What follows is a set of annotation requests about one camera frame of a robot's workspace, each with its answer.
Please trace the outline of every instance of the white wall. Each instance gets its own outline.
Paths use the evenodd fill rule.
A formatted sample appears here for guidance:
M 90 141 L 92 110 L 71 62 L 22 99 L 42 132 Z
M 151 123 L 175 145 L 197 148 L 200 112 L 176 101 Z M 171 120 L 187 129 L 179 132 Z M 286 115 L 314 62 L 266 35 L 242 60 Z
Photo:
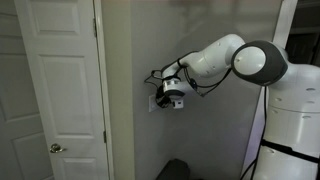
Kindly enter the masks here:
M 186 161 L 193 177 L 239 178 L 260 87 L 231 74 L 221 87 L 206 98 L 196 95 L 186 97 L 183 110 L 166 109 L 149 113 L 148 96 L 154 93 L 154 88 L 143 84 L 143 80 L 152 69 L 160 69 L 190 51 L 201 50 L 229 33 L 236 33 L 246 41 L 271 41 L 281 0 L 131 1 L 124 4 L 130 6 L 130 10 L 126 11 L 130 12 L 128 26 L 111 25 L 111 19 L 118 21 L 117 24 L 127 23 L 118 19 L 121 14 L 115 11 L 108 14 L 109 22 L 104 22 L 104 26 L 109 26 L 109 30 L 114 32 L 109 37 L 111 41 L 117 42 L 116 45 L 123 43 L 118 48 L 127 49 L 126 43 L 131 43 L 130 52 L 124 51 L 130 57 L 107 57 L 110 66 L 116 62 L 131 65 L 130 70 L 127 70 L 127 65 L 121 70 L 107 67 L 107 70 L 112 69 L 108 72 L 108 80 L 130 84 L 130 89 L 116 90 L 114 88 L 120 88 L 120 85 L 115 87 L 116 82 L 109 81 L 109 87 L 114 89 L 109 94 L 114 99 L 110 102 L 111 121 L 118 131 L 114 132 L 112 127 L 112 134 L 116 136 L 113 142 L 126 142 L 126 137 L 120 136 L 120 130 L 131 133 L 131 121 L 134 126 L 134 154 L 127 152 L 125 157 L 115 158 L 116 179 L 121 172 L 126 173 L 125 169 L 117 168 L 117 164 L 125 164 L 126 158 L 129 163 L 134 159 L 136 180 L 155 179 L 171 158 Z M 116 51 L 110 39 L 106 37 L 106 43 Z M 107 54 L 114 53 L 108 47 L 106 51 Z M 132 73 L 131 79 L 127 76 L 121 79 L 122 73 L 127 74 L 128 71 Z M 121 105 L 116 103 L 116 99 L 122 99 L 121 93 L 130 94 L 132 101 L 126 100 L 129 104 Z M 117 108 L 125 111 L 131 109 L 133 117 L 121 120 L 121 112 L 116 112 Z M 123 151 L 119 148 L 114 147 L 116 156 L 120 156 L 118 151 Z M 133 145 L 129 143 L 128 149 L 131 148 Z

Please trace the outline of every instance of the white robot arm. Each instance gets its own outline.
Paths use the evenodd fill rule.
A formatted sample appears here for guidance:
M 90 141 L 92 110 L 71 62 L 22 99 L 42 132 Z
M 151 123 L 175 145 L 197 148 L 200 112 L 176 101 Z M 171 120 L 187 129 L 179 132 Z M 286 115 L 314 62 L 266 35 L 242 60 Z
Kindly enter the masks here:
M 269 85 L 275 79 L 280 79 L 287 68 L 285 57 L 280 51 L 269 42 L 256 41 L 245 44 L 241 37 L 234 34 L 227 35 L 204 50 L 190 53 L 165 66 L 161 70 L 164 95 L 170 98 L 175 109 L 183 108 L 183 96 L 188 91 L 195 90 L 201 96 L 206 95 L 198 91 L 194 80 L 182 82 L 178 77 L 179 71 L 188 67 L 200 77 L 209 78 L 232 66 L 240 78 L 259 85 Z
M 237 35 L 227 35 L 165 66 L 159 89 L 174 108 L 182 108 L 186 92 L 199 93 L 194 80 L 181 81 L 178 76 L 188 67 L 205 78 L 231 68 L 241 79 L 268 86 L 268 120 L 254 179 L 318 180 L 320 69 L 294 65 L 287 58 L 285 50 L 273 43 L 245 43 Z

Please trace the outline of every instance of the black strap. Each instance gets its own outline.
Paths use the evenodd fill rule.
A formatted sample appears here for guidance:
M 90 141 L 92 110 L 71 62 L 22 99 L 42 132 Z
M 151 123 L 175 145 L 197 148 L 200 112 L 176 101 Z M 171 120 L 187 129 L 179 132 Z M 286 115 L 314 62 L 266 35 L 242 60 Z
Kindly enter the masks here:
M 267 146 L 269 148 L 275 149 L 275 150 L 280 151 L 282 153 L 285 153 L 285 154 L 288 154 L 288 155 L 291 155 L 291 156 L 294 156 L 296 158 L 300 158 L 300 159 L 303 159 L 306 161 L 310 161 L 310 162 L 313 162 L 316 164 L 319 164 L 319 162 L 320 162 L 319 158 L 293 151 L 291 147 L 284 146 L 284 145 L 277 144 L 277 143 L 273 143 L 273 142 L 269 142 L 264 139 L 261 141 L 261 146 Z

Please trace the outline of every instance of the wall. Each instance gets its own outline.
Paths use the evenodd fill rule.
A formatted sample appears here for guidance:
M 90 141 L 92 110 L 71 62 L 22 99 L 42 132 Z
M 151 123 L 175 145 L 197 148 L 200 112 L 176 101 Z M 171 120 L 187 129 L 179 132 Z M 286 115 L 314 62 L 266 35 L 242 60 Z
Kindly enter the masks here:
M 130 3 L 102 1 L 102 13 L 114 175 L 134 180 Z
M 239 178 L 260 87 L 231 74 L 206 98 L 195 94 L 186 97 L 185 108 L 182 110 L 169 108 L 149 113 L 148 96 L 154 93 L 155 89 L 143 84 L 143 80 L 152 69 L 160 69 L 190 51 L 201 50 L 229 33 L 236 33 L 246 41 L 271 41 L 280 4 L 281 0 L 131 1 L 126 4 L 130 6 L 130 25 L 117 29 L 112 23 L 107 25 L 108 22 L 104 22 L 104 26 L 109 26 L 109 30 L 114 32 L 113 37 L 109 37 L 112 42 L 122 43 L 127 48 L 126 43 L 130 41 L 131 45 L 130 53 L 124 52 L 129 53 L 130 57 L 107 57 L 110 66 L 121 61 L 123 65 L 130 64 L 131 70 L 127 69 L 128 64 L 121 71 L 112 67 L 107 67 L 107 70 L 111 71 L 108 72 L 108 81 L 121 80 L 131 84 L 130 89 L 121 89 L 121 92 L 132 97 L 132 102 L 126 100 L 132 103 L 132 109 L 127 107 L 127 104 L 113 104 L 117 98 L 121 98 L 121 93 L 116 92 L 120 91 L 116 90 L 120 86 L 114 87 L 115 82 L 109 81 L 109 88 L 114 89 L 110 92 L 113 99 L 110 102 L 110 113 L 112 134 L 117 137 L 120 137 L 120 133 L 127 134 L 126 131 L 131 133 L 123 121 L 128 122 L 130 127 L 133 121 L 136 180 L 155 179 L 166 162 L 172 158 L 186 161 L 192 170 L 192 177 Z M 118 24 L 127 23 L 127 20 L 123 22 L 121 14 L 114 11 L 112 12 L 115 14 L 109 12 L 110 21 L 114 19 Z M 130 34 L 130 37 L 121 36 L 123 31 L 126 31 L 126 35 Z M 106 37 L 106 43 L 110 44 L 109 48 L 117 51 L 115 47 L 111 47 L 110 39 Z M 108 47 L 106 50 L 107 54 L 114 53 Z M 123 76 L 122 73 L 127 73 L 127 70 L 131 71 L 131 78 L 126 77 L 123 80 L 116 76 Z M 211 83 L 219 78 L 203 83 Z M 121 120 L 121 112 L 116 112 L 117 108 L 132 110 L 133 118 Z M 119 143 L 116 141 L 123 141 L 124 144 L 126 138 L 113 137 L 113 142 Z M 114 147 L 114 151 L 122 151 L 119 148 L 120 146 Z M 132 154 L 127 156 L 129 163 L 132 163 L 131 156 Z M 120 171 L 118 169 L 116 172 L 116 179 L 120 176 Z

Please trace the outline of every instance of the door trim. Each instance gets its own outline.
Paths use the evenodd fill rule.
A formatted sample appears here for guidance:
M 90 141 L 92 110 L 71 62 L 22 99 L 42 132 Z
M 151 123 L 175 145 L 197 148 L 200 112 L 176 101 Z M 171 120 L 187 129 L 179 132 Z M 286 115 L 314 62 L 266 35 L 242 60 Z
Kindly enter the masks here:
M 280 13 L 275 28 L 275 33 L 273 36 L 273 43 L 285 48 L 290 34 L 291 24 L 293 21 L 294 12 L 297 7 L 298 0 L 282 0 Z M 244 173 L 249 164 L 256 158 L 260 139 L 264 126 L 264 88 L 261 88 L 259 100 L 257 103 L 256 112 L 254 115 L 252 129 L 250 132 L 250 137 L 247 145 L 245 159 L 242 165 L 241 174 Z M 251 170 L 247 172 L 245 177 L 250 177 Z
M 102 103 L 103 103 L 103 115 L 104 124 L 106 129 L 106 147 L 108 157 L 108 171 L 110 180 L 115 180 L 114 177 L 114 166 L 113 166 L 113 153 L 112 153 L 112 138 L 111 138 L 111 121 L 109 111 L 109 96 L 108 96 L 108 81 L 107 81 L 107 69 L 106 69 L 106 55 L 104 45 L 104 34 L 102 24 L 102 8 L 101 0 L 93 0 L 94 13 L 96 18 L 97 28 L 97 46 L 98 46 L 98 57 L 100 66 L 100 81 L 101 81 L 101 92 L 102 92 Z

